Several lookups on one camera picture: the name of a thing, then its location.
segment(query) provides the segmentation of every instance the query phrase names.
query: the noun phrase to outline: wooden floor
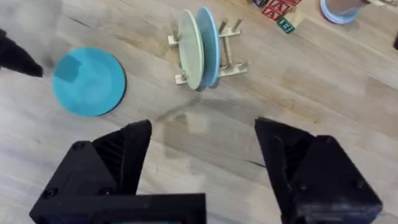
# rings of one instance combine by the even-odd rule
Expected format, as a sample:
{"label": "wooden floor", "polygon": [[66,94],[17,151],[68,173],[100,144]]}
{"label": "wooden floor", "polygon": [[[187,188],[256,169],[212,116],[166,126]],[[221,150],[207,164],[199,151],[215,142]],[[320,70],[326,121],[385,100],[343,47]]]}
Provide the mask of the wooden floor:
{"label": "wooden floor", "polygon": [[[208,6],[220,23],[244,19],[232,39],[249,73],[203,93],[177,86],[170,18]],[[376,223],[398,223],[398,31],[396,9],[368,6],[333,25],[318,0],[290,35],[246,0],[2,0],[0,28],[45,65],[45,78],[0,71],[0,222],[28,212],[71,143],[150,119],[140,194],[206,192],[209,223],[280,223],[254,133],[258,116],[335,136],[384,202]],[[111,113],[82,118],[54,97],[51,74],[77,47],[119,59],[128,90]]]}

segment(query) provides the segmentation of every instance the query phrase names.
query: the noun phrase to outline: black object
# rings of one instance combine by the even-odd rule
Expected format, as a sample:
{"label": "black object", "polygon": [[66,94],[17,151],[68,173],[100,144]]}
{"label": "black object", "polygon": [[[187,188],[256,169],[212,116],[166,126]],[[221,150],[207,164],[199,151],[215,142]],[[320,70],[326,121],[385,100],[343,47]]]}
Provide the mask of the black object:
{"label": "black object", "polygon": [[7,38],[3,30],[0,30],[0,67],[33,77],[43,77],[43,68],[22,47]]}
{"label": "black object", "polygon": [[205,194],[136,195],[151,134],[145,120],[74,143],[30,217],[38,224],[205,224]]}
{"label": "black object", "polygon": [[331,136],[265,118],[255,126],[283,224],[369,224],[382,202]]}
{"label": "black object", "polygon": [[258,7],[264,7],[264,6],[268,3],[268,0],[253,0],[253,2],[254,2]]}
{"label": "black object", "polygon": [[396,38],[396,42],[394,43],[394,48],[396,50],[398,50],[398,35],[397,35],[397,38]]}

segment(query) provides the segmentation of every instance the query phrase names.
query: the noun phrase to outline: light green plate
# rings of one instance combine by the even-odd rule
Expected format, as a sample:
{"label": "light green plate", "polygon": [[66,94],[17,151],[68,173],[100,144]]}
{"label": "light green plate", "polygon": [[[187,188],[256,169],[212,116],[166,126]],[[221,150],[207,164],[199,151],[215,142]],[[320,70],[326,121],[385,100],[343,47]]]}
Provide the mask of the light green plate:
{"label": "light green plate", "polygon": [[203,77],[205,56],[200,30],[190,11],[182,12],[178,32],[182,69],[187,74],[189,87],[197,90]]}

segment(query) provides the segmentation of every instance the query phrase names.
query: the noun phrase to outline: plate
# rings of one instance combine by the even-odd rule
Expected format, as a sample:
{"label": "plate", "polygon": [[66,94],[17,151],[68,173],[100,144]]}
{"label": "plate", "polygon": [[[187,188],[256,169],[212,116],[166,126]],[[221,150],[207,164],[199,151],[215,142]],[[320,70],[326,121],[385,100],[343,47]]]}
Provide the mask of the plate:
{"label": "plate", "polygon": [[323,15],[329,21],[334,22],[335,24],[347,24],[349,22],[352,22],[359,14],[358,9],[353,9],[353,10],[350,10],[342,15],[334,15],[328,9],[326,0],[320,0],[320,2],[321,2],[320,5],[321,5],[321,10],[322,10]]}
{"label": "plate", "polygon": [[196,20],[200,29],[205,55],[202,85],[209,87],[213,86],[218,78],[221,60],[220,38],[218,37],[218,29],[213,15],[211,15],[207,7],[199,9]]}
{"label": "plate", "polygon": [[57,64],[53,90],[60,104],[80,116],[98,116],[113,110],[126,91],[119,62],[95,48],[71,51]]}
{"label": "plate", "polygon": [[178,36],[182,69],[187,74],[189,87],[197,90],[201,86],[204,70],[203,42],[195,18],[188,10],[180,16]]}

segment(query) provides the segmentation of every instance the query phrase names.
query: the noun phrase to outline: blue plate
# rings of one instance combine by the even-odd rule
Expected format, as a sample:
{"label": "blue plate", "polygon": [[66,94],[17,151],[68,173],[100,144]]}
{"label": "blue plate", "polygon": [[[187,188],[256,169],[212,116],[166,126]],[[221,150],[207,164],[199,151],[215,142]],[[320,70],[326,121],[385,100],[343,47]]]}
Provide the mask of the blue plate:
{"label": "blue plate", "polygon": [[57,64],[52,80],[55,96],[68,111],[98,116],[114,109],[126,91],[122,66],[109,53],[77,49]]}
{"label": "blue plate", "polygon": [[353,21],[356,18],[356,16],[359,14],[359,10],[358,9],[353,9],[353,10],[350,10],[350,11],[345,12],[345,13],[340,14],[340,15],[334,15],[328,9],[326,0],[320,0],[320,2],[321,2],[321,10],[323,12],[323,15],[325,15],[325,17],[329,21],[334,22],[336,24],[349,23],[349,22]]}
{"label": "blue plate", "polygon": [[199,9],[197,24],[201,32],[203,50],[205,54],[205,71],[201,84],[205,87],[213,86],[218,78],[220,69],[220,38],[213,16],[207,7]]}

